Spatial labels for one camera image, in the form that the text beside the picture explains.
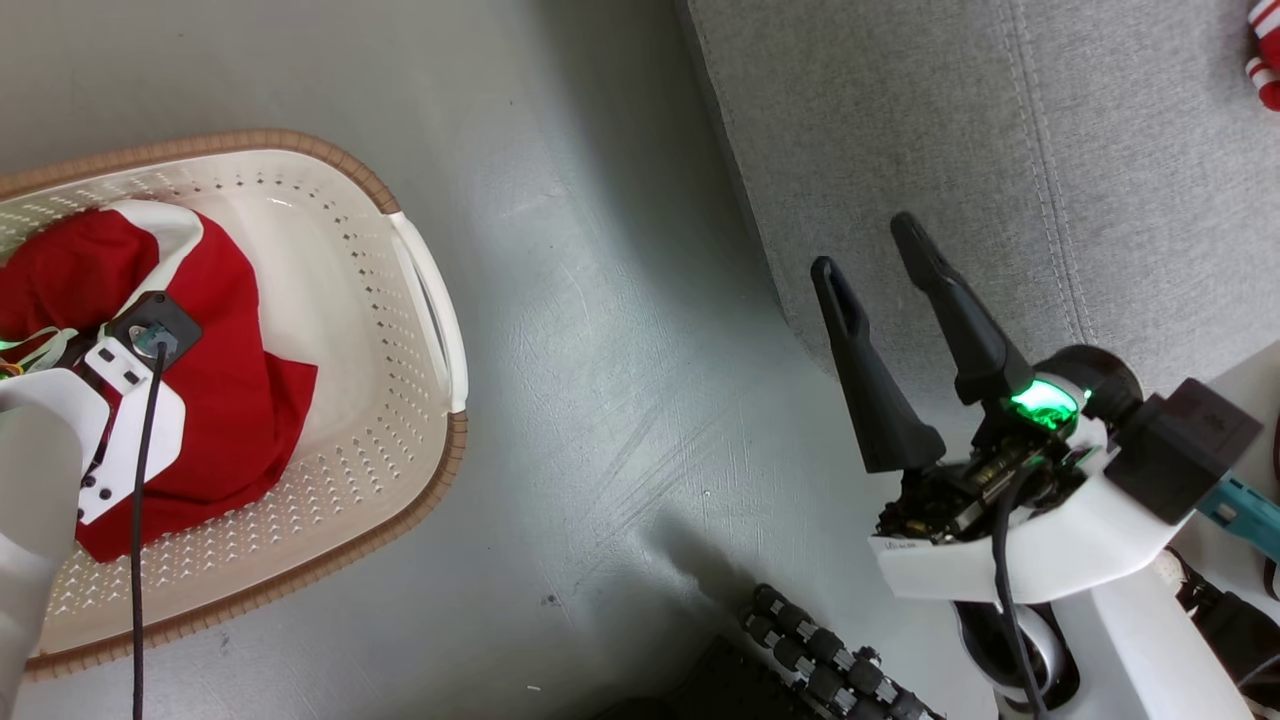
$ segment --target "seam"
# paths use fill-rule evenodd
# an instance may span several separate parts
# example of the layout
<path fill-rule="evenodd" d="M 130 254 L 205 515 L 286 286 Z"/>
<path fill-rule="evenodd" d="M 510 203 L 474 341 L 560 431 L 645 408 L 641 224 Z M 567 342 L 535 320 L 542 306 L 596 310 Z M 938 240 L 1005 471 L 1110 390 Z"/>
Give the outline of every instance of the seam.
<path fill-rule="evenodd" d="M 712 133 L 716 136 L 716 145 L 722 155 L 724 173 L 733 191 L 733 202 L 737 206 L 748 238 L 755 246 L 755 261 L 756 264 L 762 264 L 769 279 L 769 293 L 774 304 L 782 309 L 787 324 L 792 329 L 797 329 L 795 323 L 796 314 L 794 309 L 782 302 L 778 287 L 780 284 L 790 287 L 790 283 L 787 283 L 783 273 L 773 272 L 773 258 L 764 243 L 764 229 L 755 213 L 755 204 L 751 200 L 751 192 L 746 183 L 746 173 L 739 161 L 737 145 L 735 142 L 736 122 L 733 119 L 733 110 L 721 99 L 721 87 L 724 86 L 724 78 L 717 69 L 716 50 L 712 49 L 710 38 L 703 32 L 703 10 L 698 0 L 684 0 L 676 3 L 676 15 L 681 26 L 684 26 L 681 29 L 685 32 L 689 59 L 694 67 L 694 74 L 698 76 L 699 94 L 705 101 L 704 109 L 708 113 Z"/>
<path fill-rule="evenodd" d="M 1097 343 L 1098 336 L 1093 329 L 1093 319 L 1089 318 L 1089 305 L 1084 300 L 1084 283 L 1080 282 L 1080 266 L 1075 259 L 1075 238 L 1071 236 L 1071 220 L 1066 213 L 1066 195 L 1062 192 L 1062 183 L 1059 181 L 1057 159 L 1053 156 L 1053 137 L 1050 135 L 1048 113 L 1044 111 L 1044 102 L 1039 92 L 1039 73 L 1036 72 L 1036 51 L 1032 42 L 1030 31 L 1027 28 L 1027 5 L 1024 0 L 1018 1 L 1019 28 L 1021 33 L 1020 49 L 1027 59 L 1027 72 L 1030 74 L 1030 95 L 1036 104 L 1034 115 L 1039 115 L 1037 131 L 1043 126 L 1043 142 L 1041 143 L 1046 174 L 1052 178 L 1053 187 L 1050 191 L 1050 201 L 1055 219 L 1061 218 L 1062 232 L 1059 233 L 1059 247 L 1064 258 L 1064 269 L 1068 273 L 1068 284 L 1071 290 L 1071 300 L 1075 305 L 1076 322 L 1080 327 L 1082 338 Z"/>
<path fill-rule="evenodd" d="M 1023 120 L 1023 140 L 1027 142 L 1027 165 L 1032 172 L 1032 182 L 1036 184 L 1036 197 L 1039 200 L 1048 261 L 1050 266 L 1053 268 L 1053 279 L 1057 282 L 1057 296 L 1062 304 L 1062 324 L 1066 327 L 1068 336 L 1078 338 L 1075 328 L 1071 325 L 1071 311 L 1066 305 L 1066 288 L 1062 286 L 1062 273 L 1057 269 L 1057 254 L 1053 252 L 1053 233 L 1048 228 L 1048 205 L 1044 202 L 1044 192 L 1041 190 L 1039 170 L 1036 168 L 1036 151 L 1032 149 L 1032 131 L 1027 122 L 1027 104 L 1023 102 L 1023 91 L 1018 83 L 1018 63 L 1014 60 L 1014 47 L 1010 42 L 1010 36 L 1016 32 L 1016 28 L 1011 18 L 1005 18 L 1005 3 L 1006 0 L 996 0 L 996 13 L 1000 18 L 1000 33 L 1005 44 L 1005 56 L 1009 59 L 1009 77 L 1014 83 L 1014 96 L 1018 99 L 1018 114 Z"/>

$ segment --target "green led light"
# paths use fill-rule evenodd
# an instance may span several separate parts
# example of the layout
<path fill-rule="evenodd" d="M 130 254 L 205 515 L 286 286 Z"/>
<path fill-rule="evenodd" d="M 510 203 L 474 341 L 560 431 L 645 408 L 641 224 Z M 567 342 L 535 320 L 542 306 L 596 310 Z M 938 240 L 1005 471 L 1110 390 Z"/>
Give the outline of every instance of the green led light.
<path fill-rule="evenodd" d="M 1019 415 L 1048 430 L 1062 428 L 1080 411 L 1074 397 L 1044 380 L 1033 380 L 1032 387 L 1010 401 Z"/>

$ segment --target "brown wicker rim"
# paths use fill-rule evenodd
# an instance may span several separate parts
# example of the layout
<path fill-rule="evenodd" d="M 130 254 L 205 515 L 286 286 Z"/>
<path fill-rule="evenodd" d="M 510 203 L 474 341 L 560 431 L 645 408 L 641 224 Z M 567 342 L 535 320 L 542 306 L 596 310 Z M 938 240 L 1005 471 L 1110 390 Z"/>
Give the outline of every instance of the brown wicker rim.
<path fill-rule="evenodd" d="M 250 129 L 201 135 L 27 170 L 0 178 L 0 200 L 120 170 L 244 150 L 288 150 L 310 155 L 351 178 L 384 215 L 399 211 L 399 204 L 392 191 L 364 163 L 329 142 L 288 129 Z M 399 538 L 421 523 L 444 500 L 445 493 L 453 486 L 453 478 L 458 474 L 458 466 L 462 465 L 462 454 L 466 447 L 467 414 L 465 410 L 451 413 L 444 434 L 444 452 L 435 473 L 422 492 L 403 510 L 360 537 L 269 580 L 189 612 L 147 625 L 143 630 L 145 647 L 154 648 L 244 615 L 250 610 L 256 610 L 305 588 Z M 95 665 L 127 657 L 132 652 L 132 634 L 122 633 L 74 650 L 32 657 L 27 661 L 23 680 L 47 680 L 70 675 Z"/>

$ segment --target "gray floor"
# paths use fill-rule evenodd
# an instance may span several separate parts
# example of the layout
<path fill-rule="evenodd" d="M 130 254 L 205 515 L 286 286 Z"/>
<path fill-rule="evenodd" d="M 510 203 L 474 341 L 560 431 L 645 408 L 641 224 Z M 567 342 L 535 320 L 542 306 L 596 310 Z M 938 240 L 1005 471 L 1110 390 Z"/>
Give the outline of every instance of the gray floor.
<path fill-rule="evenodd" d="M 772 300 L 662 0 L 17 0 L 0 172 L 283 126 L 375 168 L 470 355 L 458 482 L 404 539 L 147 656 L 150 717 L 590 717 L 769 580 L 959 720 L 942 605 L 895 601 L 836 383 Z M 129 665 L 17 717 L 125 717 Z"/>

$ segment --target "white plastic bracket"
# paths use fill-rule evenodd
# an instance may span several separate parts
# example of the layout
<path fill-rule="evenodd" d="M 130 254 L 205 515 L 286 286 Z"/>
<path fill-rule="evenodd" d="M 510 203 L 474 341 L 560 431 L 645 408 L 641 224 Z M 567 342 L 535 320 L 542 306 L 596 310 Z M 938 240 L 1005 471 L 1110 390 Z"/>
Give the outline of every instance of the white plastic bracket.
<path fill-rule="evenodd" d="M 84 364 L 120 393 L 120 405 L 115 410 L 102 462 L 86 475 L 81 487 L 81 521 L 88 524 L 133 493 L 152 373 L 114 337 L 105 337 L 95 345 L 84 355 Z M 178 459 L 186 421 L 187 405 L 161 380 L 143 482 L 156 477 Z"/>

